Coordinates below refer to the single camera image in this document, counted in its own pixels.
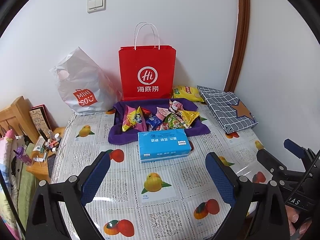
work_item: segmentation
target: brown star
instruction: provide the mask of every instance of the brown star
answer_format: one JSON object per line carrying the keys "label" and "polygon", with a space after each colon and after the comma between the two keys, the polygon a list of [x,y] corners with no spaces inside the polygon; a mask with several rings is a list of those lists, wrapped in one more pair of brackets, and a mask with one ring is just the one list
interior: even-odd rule
{"label": "brown star", "polygon": [[234,110],[236,110],[237,118],[246,116],[249,119],[253,120],[253,117],[248,110],[248,108],[239,100],[237,105],[230,105]]}

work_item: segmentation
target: purple cloth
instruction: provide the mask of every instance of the purple cloth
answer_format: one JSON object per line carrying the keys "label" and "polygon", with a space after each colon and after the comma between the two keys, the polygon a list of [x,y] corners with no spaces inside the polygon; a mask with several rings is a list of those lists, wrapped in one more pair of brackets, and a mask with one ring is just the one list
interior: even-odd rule
{"label": "purple cloth", "polygon": [[[125,132],[122,131],[122,121],[125,112],[126,105],[137,109],[139,106],[148,109],[152,114],[157,113],[157,106],[162,108],[169,108],[170,99],[150,99],[150,100],[137,100],[137,101],[120,101],[113,105],[116,109],[114,126],[111,127],[109,132],[108,141],[109,143],[116,145],[123,145],[131,142],[138,141],[138,130],[129,129]],[[183,109],[188,111],[196,111],[198,107],[191,101],[185,98],[175,98],[176,100],[183,104]],[[200,119],[197,118],[193,123],[191,128],[184,130],[187,137],[208,134],[210,133],[209,128],[201,123]]]}

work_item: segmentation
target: light switch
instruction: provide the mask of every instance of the light switch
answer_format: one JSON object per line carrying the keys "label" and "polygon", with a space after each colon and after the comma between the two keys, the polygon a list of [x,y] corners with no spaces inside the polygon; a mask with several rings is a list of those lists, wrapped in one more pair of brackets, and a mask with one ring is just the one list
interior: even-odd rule
{"label": "light switch", "polygon": [[96,7],[96,8],[97,8],[97,7],[101,7],[102,4],[103,4],[103,0],[96,0],[96,2],[95,2],[95,7]]}
{"label": "light switch", "polygon": [[106,9],[106,0],[87,0],[87,12],[98,12]]}
{"label": "light switch", "polygon": [[88,9],[94,9],[96,0],[88,0]]}

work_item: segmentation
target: blue textured pad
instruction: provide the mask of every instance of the blue textured pad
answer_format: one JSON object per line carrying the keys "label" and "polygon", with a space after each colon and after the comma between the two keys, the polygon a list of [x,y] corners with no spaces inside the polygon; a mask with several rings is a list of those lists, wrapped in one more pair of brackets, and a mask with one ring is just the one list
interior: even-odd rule
{"label": "blue textured pad", "polygon": [[284,140],[283,146],[289,151],[296,155],[299,159],[305,157],[304,150],[290,139]]}
{"label": "blue textured pad", "polygon": [[81,204],[90,203],[110,168],[110,155],[105,153],[82,186]]}
{"label": "blue textured pad", "polygon": [[211,156],[211,154],[207,154],[205,158],[205,166],[214,184],[216,185],[223,201],[227,204],[230,204],[230,206],[233,207],[236,203],[233,191],[234,186],[227,178],[224,171],[220,168],[216,160]]}

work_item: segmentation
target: wooden headboard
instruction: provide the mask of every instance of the wooden headboard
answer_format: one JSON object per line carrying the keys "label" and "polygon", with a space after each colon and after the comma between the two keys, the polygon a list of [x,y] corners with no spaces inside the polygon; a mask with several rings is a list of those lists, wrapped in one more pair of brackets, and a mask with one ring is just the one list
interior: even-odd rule
{"label": "wooden headboard", "polygon": [[35,144],[39,133],[34,126],[29,114],[29,106],[23,96],[18,97],[9,107],[0,110],[0,134],[14,129],[16,135],[28,135]]}

